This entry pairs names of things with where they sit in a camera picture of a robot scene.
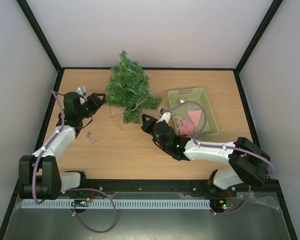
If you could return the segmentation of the pink paper ornament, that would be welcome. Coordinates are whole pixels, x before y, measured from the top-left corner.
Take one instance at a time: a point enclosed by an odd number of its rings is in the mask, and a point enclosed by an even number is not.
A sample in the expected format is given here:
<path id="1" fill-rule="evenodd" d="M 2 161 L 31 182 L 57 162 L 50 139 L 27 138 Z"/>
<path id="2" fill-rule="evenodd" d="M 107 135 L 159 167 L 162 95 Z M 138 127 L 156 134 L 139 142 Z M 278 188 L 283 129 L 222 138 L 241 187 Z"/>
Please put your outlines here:
<path id="1" fill-rule="evenodd" d="M 181 136 L 191 137 L 194 135 L 195 125 L 189 122 L 187 119 L 181 121 L 181 125 L 178 127 L 179 134 Z"/>

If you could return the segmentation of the clear battery box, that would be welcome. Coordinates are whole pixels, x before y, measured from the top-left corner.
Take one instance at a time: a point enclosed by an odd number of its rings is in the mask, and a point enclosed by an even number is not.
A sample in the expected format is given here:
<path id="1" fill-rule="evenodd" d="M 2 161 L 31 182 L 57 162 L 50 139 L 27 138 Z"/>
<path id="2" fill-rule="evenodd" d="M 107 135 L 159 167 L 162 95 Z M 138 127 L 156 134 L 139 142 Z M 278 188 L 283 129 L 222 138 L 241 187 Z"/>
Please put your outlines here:
<path id="1" fill-rule="evenodd" d="M 95 145 L 98 142 L 98 140 L 94 137 L 94 135 L 90 131 L 86 132 L 86 137 L 88 138 L 89 142 L 92 145 Z"/>

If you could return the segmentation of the pink triangular paper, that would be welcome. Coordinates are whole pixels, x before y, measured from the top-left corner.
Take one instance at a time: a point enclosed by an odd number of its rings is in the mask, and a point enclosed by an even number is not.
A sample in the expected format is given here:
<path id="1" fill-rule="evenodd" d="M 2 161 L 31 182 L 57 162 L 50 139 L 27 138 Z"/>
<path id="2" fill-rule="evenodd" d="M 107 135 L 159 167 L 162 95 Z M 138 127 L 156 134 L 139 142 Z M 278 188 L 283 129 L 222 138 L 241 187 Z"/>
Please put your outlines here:
<path id="1" fill-rule="evenodd" d="M 202 115 L 202 110 L 189 110 L 187 111 L 187 114 L 192 121 L 192 123 L 197 127 L 200 123 L 201 115 Z"/>

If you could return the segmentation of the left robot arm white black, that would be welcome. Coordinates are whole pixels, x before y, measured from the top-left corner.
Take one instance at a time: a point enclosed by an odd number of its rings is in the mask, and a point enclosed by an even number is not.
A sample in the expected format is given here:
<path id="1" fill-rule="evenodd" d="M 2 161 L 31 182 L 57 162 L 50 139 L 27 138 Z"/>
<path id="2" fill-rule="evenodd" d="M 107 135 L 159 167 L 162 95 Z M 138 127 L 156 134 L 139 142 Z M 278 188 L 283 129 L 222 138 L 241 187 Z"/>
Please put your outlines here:
<path id="1" fill-rule="evenodd" d="M 104 93 L 87 95 L 85 88 L 79 87 L 64 94 L 63 101 L 57 101 L 60 114 L 53 134 L 38 150 L 19 160 L 18 185 L 22 199 L 33 199 L 40 205 L 44 200 L 55 200 L 61 193 L 80 187 L 85 173 L 71 170 L 61 174 L 58 160 L 86 127 L 83 121 L 92 121 L 105 100 Z"/>

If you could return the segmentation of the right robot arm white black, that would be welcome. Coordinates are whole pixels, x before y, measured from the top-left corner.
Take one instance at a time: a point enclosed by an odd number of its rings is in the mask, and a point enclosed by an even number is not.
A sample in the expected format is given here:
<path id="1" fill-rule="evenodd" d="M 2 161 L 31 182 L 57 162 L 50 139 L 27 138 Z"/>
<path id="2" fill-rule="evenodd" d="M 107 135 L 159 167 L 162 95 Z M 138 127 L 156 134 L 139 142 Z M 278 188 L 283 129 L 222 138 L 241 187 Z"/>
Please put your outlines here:
<path id="1" fill-rule="evenodd" d="M 198 141 L 177 135 L 168 124 L 170 117 L 169 112 L 160 119 L 143 114 L 141 129 L 152 136 L 158 148 L 177 161 L 206 160 L 228 164 L 228 168 L 211 173 L 207 189 L 212 195 L 219 196 L 240 184 L 262 187 L 274 169 L 270 156 L 247 138 L 239 137 L 234 142 L 223 143 Z"/>

